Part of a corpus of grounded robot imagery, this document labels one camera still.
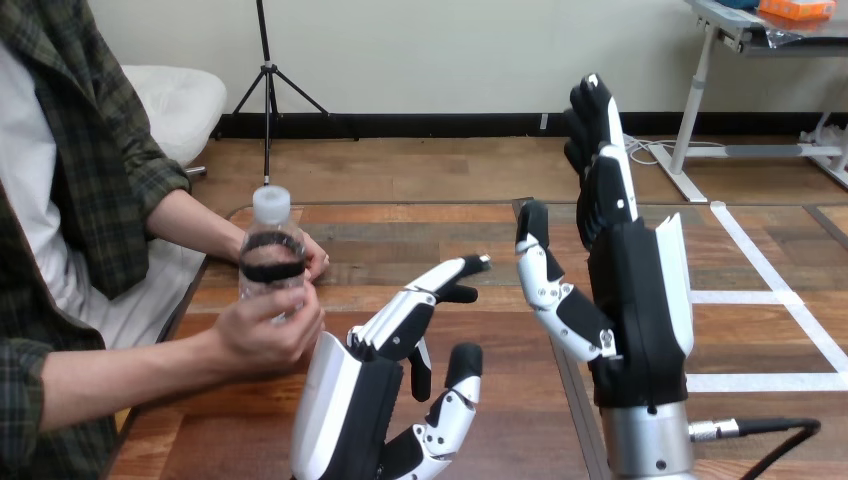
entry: black rubber band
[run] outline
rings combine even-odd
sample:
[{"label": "black rubber band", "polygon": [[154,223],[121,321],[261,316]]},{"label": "black rubber band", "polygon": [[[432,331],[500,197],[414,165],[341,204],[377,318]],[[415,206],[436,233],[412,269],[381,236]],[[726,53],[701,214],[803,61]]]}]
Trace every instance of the black rubber band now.
[{"label": "black rubber band", "polygon": [[[289,234],[283,232],[261,232],[251,235],[242,253],[249,252],[267,245],[282,245],[293,252],[303,248],[303,245]],[[273,283],[287,278],[294,278],[306,271],[306,259],[298,262],[275,263],[271,265],[249,265],[244,262],[244,255],[239,260],[242,274],[256,283]]]}]

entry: desk leg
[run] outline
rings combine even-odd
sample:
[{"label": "desk leg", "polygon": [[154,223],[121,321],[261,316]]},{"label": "desk leg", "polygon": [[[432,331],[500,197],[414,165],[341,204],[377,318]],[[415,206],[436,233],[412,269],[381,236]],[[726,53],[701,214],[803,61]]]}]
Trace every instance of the desk leg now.
[{"label": "desk leg", "polygon": [[707,198],[689,180],[689,177],[683,173],[683,162],[686,160],[686,151],[689,149],[692,129],[695,127],[695,119],[698,116],[698,109],[701,107],[701,97],[704,95],[704,88],[707,85],[710,58],[712,57],[713,45],[715,45],[717,35],[718,30],[713,25],[707,24],[704,47],[701,49],[701,59],[698,61],[698,69],[695,71],[695,76],[692,77],[689,99],[686,101],[686,110],[683,111],[683,122],[680,124],[680,131],[677,134],[677,142],[672,155],[669,156],[665,147],[661,145],[652,145],[650,148],[654,158],[657,159],[657,162],[662,166],[669,178],[671,178],[671,181],[674,182],[677,189],[680,190],[680,193],[690,202],[697,203],[705,203]]},{"label": "desk leg", "polygon": [[848,128],[842,133],[840,146],[842,152],[838,157],[831,158],[824,155],[814,155],[810,158],[844,188],[848,188],[848,173],[845,172],[845,166],[848,165]]}]

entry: orange box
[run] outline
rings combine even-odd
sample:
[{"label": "orange box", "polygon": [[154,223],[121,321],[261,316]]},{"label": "orange box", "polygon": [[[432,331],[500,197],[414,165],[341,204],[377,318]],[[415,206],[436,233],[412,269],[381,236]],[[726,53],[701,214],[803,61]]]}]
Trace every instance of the orange box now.
[{"label": "orange box", "polygon": [[822,20],[833,16],[833,0],[760,0],[760,11],[790,20]]}]

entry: plastic water bottle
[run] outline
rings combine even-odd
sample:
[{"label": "plastic water bottle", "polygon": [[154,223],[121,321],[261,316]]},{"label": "plastic water bottle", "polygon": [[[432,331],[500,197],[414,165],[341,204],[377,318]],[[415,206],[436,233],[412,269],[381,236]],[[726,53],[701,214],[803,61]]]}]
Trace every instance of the plastic water bottle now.
[{"label": "plastic water bottle", "polygon": [[[291,195],[278,186],[259,188],[253,194],[253,224],[241,248],[239,296],[300,287],[305,272],[303,234],[291,219]],[[281,314],[272,322],[284,322],[285,317]]]}]

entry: black baseboard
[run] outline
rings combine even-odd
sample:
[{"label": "black baseboard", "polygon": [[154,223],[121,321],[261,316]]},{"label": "black baseboard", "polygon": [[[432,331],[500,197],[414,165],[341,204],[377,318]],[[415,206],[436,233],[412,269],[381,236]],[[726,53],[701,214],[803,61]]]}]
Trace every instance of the black baseboard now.
[{"label": "black baseboard", "polygon": [[[819,113],[723,113],[698,115],[696,135],[798,135],[815,128]],[[621,114],[629,135],[676,136],[683,113],[631,112]],[[830,123],[844,125],[848,114],[831,116]],[[505,114],[339,114],[287,113],[272,131],[273,138],[473,138],[562,137],[567,132],[561,113],[548,114],[541,128],[541,113]],[[224,115],[216,132],[223,138],[265,138],[265,115]]]}]

